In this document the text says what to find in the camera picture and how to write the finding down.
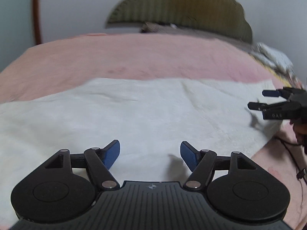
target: pink bed sheet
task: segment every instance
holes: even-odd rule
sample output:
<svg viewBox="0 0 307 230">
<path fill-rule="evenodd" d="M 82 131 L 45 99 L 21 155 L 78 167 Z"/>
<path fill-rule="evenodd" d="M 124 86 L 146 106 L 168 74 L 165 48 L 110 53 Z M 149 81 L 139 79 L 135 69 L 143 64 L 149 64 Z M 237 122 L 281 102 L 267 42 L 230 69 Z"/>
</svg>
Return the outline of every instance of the pink bed sheet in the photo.
<svg viewBox="0 0 307 230">
<path fill-rule="evenodd" d="M 32 100 L 74 88 L 96 78 L 210 78 L 238 82 L 271 79 L 282 83 L 247 53 L 217 39 L 182 35 L 82 35 L 28 49 L 0 73 L 0 102 Z M 279 134 L 295 141 L 291 127 Z M 300 147 L 290 147 L 301 168 Z M 283 182 L 291 193 L 285 222 L 302 229 L 307 221 L 307 186 L 295 177 L 296 168 L 277 140 L 269 141 L 253 160 Z"/>
</svg>

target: black cable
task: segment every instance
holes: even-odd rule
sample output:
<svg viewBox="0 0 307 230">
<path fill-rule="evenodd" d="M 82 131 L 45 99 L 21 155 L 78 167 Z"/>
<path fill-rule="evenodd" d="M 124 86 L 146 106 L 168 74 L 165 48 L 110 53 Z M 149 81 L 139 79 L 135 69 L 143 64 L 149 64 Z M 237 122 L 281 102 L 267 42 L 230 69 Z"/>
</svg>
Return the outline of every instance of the black cable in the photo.
<svg viewBox="0 0 307 230">
<path fill-rule="evenodd" d="M 289 144 L 289 145 L 292 145 L 292 146 L 301 146 L 301 144 L 293 144 L 293 143 L 285 141 L 284 139 L 282 139 L 280 137 L 274 137 L 274 139 L 277 139 L 277 140 L 279 140 L 282 143 Z"/>
<path fill-rule="evenodd" d="M 289 150 L 289 148 L 286 146 L 286 144 L 289 144 L 289 145 L 292 145 L 292 146 L 301 146 L 301 144 L 292 144 L 292 143 L 289 143 L 289 142 L 285 141 L 284 139 L 281 139 L 280 137 L 274 137 L 274 138 L 277 139 L 277 140 L 279 140 L 279 141 L 282 143 L 282 145 L 283 145 L 283 146 L 285 147 L 285 149 L 288 151 L 288 153 L 289 153 L 289 155 L 290 155 L 290 157 L 291 157 L 293 163 L 295 164 L 295 166 L 296 166 L 298 172 L 300 172 L 300 167 L 298 166 L 298 164 L 297 164 L 297 162 L 296 162 L 296 160 L 295 160 L 293 154 L 291 153 L 291 151 Z M 305 181 L 305 183 L 306 183 L 306 185 L 307 185 L 307 180 L 305 179 L 305 176 L 303 176 L 302 178 L 303 178 L 303 180 Z"/>
</svg>

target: white towel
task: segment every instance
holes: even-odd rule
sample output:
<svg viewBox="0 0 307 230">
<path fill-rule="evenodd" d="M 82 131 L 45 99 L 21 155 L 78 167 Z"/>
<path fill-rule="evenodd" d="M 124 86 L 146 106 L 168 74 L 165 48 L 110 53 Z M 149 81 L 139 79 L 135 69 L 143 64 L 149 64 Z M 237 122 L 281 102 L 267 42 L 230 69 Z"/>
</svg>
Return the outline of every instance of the white towel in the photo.
<svg viewBox="0 0 307 230">
<path fill-rule="evenodd" d="M 0 225 L 17 220 L 10 204 L 13 187 L 62 148 L 83 153 L 118 139 L 121 153 L 111 172 L 119 183 L 184 181 L 190 174 L 179 153 L 184 140 L 218 155 L 238 150 L 251 157 L 279 123 L 265 122 L 261 112 L 252 117 L 247 103 L 279 101 L 261 95 L 273 88 L 271 81 L 101 78 L 0 105 Z"/>
</svg>

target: white wall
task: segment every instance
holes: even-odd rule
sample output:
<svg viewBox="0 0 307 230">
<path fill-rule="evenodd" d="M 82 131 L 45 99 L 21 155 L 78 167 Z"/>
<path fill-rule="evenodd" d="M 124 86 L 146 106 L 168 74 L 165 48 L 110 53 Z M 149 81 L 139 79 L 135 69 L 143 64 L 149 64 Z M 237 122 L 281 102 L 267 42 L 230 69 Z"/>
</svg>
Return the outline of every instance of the white wall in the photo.
<svg viewBox="0 0 307 230">
<path fill-rule="evenodd" d="M 108 28 L 105 22 L 121 0 L 40 0 L 42 41 L 86 33 L 139 32 L 140 27 Z"/>
<path fill-rule="evenodd" d="M 32 46 L 31 0 L 0 0 L 0 72 Z"/>
<path fill-rule="evenodd" d="M 294 72 L 306 83 L 307 0 L 237 0 L 245 10 L 254 42 L 283 51 Z"/>
</svg>

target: logo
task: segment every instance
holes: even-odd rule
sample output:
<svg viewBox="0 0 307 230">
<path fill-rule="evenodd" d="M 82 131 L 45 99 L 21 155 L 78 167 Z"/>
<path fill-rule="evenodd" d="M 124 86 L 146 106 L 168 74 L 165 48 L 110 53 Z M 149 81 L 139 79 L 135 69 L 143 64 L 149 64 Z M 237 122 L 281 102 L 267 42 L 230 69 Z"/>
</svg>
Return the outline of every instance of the logo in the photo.
<svg viewBox="0 0 307 230">
<path fill-rule="evenodd" d="M 155 188 L 157 188 L 157 186 L 154 185 L 154 184 L 150 184 L 148 187 L 149 187 L 150 189 L 155 189 Z"/>
</svg>

